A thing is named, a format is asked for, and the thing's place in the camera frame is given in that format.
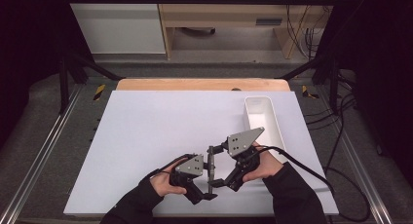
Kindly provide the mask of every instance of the white tabletop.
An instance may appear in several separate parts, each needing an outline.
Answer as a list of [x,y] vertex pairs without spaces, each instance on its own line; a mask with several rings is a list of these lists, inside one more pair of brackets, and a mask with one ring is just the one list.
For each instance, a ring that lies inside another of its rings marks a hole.
[[[183,154],[206,155],[209,145],[219,145],[229,134],[245,131],[244,99],[258,95],[272,99],[286,151],[322,174],[293,92],[114,91],[64,213],[104,215],[153,169]],[[222,153],[215,156],[215,164],[215,179],[225,179],[235,161]],[[326,185],[293,166],[317,192],[324,213],[337,214]],[[206,172],[194,181],[207,191]],[[261,180],[244,184],[239,192],[222,187],[214,193],[217,198],[197,205],[184,196],[168,195],[154,208],[154,215],[274,215],[272,197]]]

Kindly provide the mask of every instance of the power cord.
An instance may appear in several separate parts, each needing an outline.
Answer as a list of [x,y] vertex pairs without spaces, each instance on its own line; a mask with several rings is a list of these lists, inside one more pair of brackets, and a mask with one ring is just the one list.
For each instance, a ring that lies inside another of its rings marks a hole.
[[[348,101],[347,103],[345,103],[344,105],[343,105],[343,107],[342,107],[342,111],[344,111],[344,110],[347,110],[349,107],[351,107],[352,106],[352,101],[353,101],[354,99],[351,99],[350,101]],[[333,116],[334,115],[334,113],[330,113],[330,114],[328,114],[328,115],[326,115],[326,116],[324,116],[324,117],[322,117],[322,118],[320,118],[320,119],[318,119],[318,120],[314,120],[314,121],[312,121],[312,122],[308,122],[308,123],[306,123],[306,125],[311,125],[311,124],[315,124],[315,123],[319,123],[319,122],[321,122],[321,121],[323,121],[323,120],[326,120],[328,117],[331,117],[331,116]]]
[[340,117],[340,120],[341,120],[341,127],[340,127],[340,130],[339,130],[338,136],[336,138],[336,141],[334,142],[333,150],[331,151],[330,157],[328,158],[327,165],[325,166],[326,168],[329,168],[330,165],[331,165],[331,161],[333,160],[335,152],[338,148],[338,142],[340,141],[341,135],[343,133],[343,129],[344,129],[344,115],[343,115],[344,101],[346,100],[346,98],[348,98],[349,96],[352,96],[352,95],[353,95],[352,93],[349,93],[346,96],[344,96],[343,99],[341,99],[340,109],[339,109],[339,117]]
[[323,111],[321,111],[321,112],[319,112],[319,113],[316,113],[316,114],[306,114],[306,115],[304,115],[304,117],[308,117],[308,116],[317,116],[317,115],[323,114],[324,112],[327,112],[327,111],[329,111],[329,110],[331,110],[331,109],[330,109],[330,108],[328,108],[328,109],[323,110]]
[[142,180],[149,179],[152,176],[156,175],[157,173],[165,172],[164,169],[170,167],[172,164],[178,162],[181,159],[185,159],[185,158],[188,159],[189,157],[191,157],[191,155],[189,155],[189,154],[182,155],[182,156],[174,159],[172,162],[168,163],[166,166],[164,166],[162,168],[157,168],[157,169],[153,170],[152,172],[148,173],[144,178],[142,178]]
[[326,127],[328,127],[328,126],[330,126],[330,125],[334,124],[335,122],[337,122],[337,120],[338,120],[339,118],[340,118],[340,117],[337,117],[337,118],[336,118],[336,119],[334,119],[332,122],[330,122],[330,123],[328,123],[328,124],[326,124],[326,125],[323,125],[323,126],[321,126],[321,127],[318,127],[318,128],[313,128],[313,129],[309,129],[309,131],[315,131],[315,130],[324,129],[324,128],[326,128]]
[[[322,177],[321,175],[319,175],[318,173],[314,172],[313,170],[311,170],[310,168],[306,167],[305,165],[303,165],[302,163],[298,162],[296,159],[294,159],[291,155],[289,155],[288,153],[286,153],[284,150],[282,150],[279,147],[276,146],[265,146],[265,145],[261,145],[263,147],[263,149],[256,151],[255,153],[251,154],[250,156],[248,156],[245,160],[248,161],[250,160],[252,157],[255,157],[256,155],[263,153],[265,151],[268,150],[275,150],[277,151],[279,154],[284,155],[287,159],[289,159],[292,163],[294,163],[295,165],[297,165],[298,167],[302,168],[303,170],[305,170],[306,172],[308,172],[309,174],[311,174],[312,176],[318,178],[319,180],[321,180],[323,183],[325,183],[325,185],[327,185],[327,187],[330,189],[332,196],[335,196],[335,190],[333,188],[333,186],[328,182],[328,180],[324,177]],[[338,174],[340,174],[341,176],[343,176],[346,180],[348,180],[358,191],[359,193],[362,195],[363,200],[365,202],[366,205],[366,210],[367,212],[365,213],[365,215],[362,218],[352,218],[349,217],[347,215],[344,215],[343,213],[339,212],[339,216],[352,221],[352,222],[364,222],[366,221],[369,217],[370,217],[370,203],[368,202],[367,197],[365,196],[365,194],[363,193],[363,191],[353,182],[353,180],[351,178],[349,178],[346,174],[344,174],[343,172],[339,171],[336,168],[324,168],[325,170],[331,170],[334,171]]]

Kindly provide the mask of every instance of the white cabinet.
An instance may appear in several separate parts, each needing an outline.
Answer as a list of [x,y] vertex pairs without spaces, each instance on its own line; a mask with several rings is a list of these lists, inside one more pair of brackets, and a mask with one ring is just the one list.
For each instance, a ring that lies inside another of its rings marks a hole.
[[92,54],[165,54],[156,4],[71,4]]

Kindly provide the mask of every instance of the white plastic container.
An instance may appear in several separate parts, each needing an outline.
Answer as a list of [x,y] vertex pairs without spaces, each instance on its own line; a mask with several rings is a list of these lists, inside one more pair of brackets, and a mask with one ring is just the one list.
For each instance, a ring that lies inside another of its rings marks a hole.
[[[246,97],[244,110],[244,123],[247,130],[260,127],[265,129],[257,138],[257,143],[265,146],[276,146],[286,151],[273,109],[273,102],[268,96]],[[287,162],[287,158],[278,152],[270,150],[270,153],[281,163]]]

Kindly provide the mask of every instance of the floor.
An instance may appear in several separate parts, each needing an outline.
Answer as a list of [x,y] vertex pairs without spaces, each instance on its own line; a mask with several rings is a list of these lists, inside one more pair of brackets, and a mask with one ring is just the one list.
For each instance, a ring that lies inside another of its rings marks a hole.
[[[170,60],[141,56],[127,62],[108,59],[99,62],[108,70],[126,77],[274,78],[306,60],[300,52],[296,52],[293,59],[283,59],[272,30],[217,28],[214,35],[204,31],[178,30]],[[352,72],[342,72],[349,79],[354,78]],[[29,193],[22,196],[20,203],[15,203],[17,210],[14,215],[19,217],[17,223],[97,223],[99,220],[75,218],[62,213],[98,128],[110,91],[117,84],[91,70],[88,73],[90,80],[87,85],[70,84],[71,91],[78,92],[78,100],[68,120],[62,123],[62,131],[56,134],[58,138],[54,141],[53,150],[46,155],[43,163],[35,165],[38,173],[33,174],[37,175],[23,184],[27,185]],[[311,75],[310,70],[289,81],[307,122],[316,121],[328,113],[325,112],[327,105],[322,98],[328,89],[326,86],[314,86],[309,79]],[[105,84],[106,88],[101,98],[94,100],[96,89],[101,84]],[[303,86],[308,89],[308,94],[303,94]],[[349,87],[341,84],[340,96],[349,93]],[[58,76],[51,76],[31,87],[30,100],[23,116],[0,151],[0,212],[4,213],[14,200],[27,172],[33,171],[30,170],[33,162],[39,162],[39,158],[36,158],[38,153],[46,150],[44,142],[58,118],[59,102]],[[377,154],[370,129],[364,123],[356,103],[345,111],[344,116],[346,134],[343,139],[346,136],[351,140],[379,195],[379,202],[383,203],[385,213],[390,217],[388,221],[379,222],[377,217],[370,215],[364,223],[413,223],[411,187],[391,158]],[[326,118],[325,121],[309,125],[322,165],[327,163],[337,138],[338,131],[331,124],[334,120],[335,117]],[[352,167],[345,144],[345,140],[340,141],[332,166],[357,181],[357,172]],[[334,172],[329,172],[327,178],[336,189],[340,212],[361,218],[367,209],[358,190]],[[333,221],[351,223],[338,216],[334,216]]]

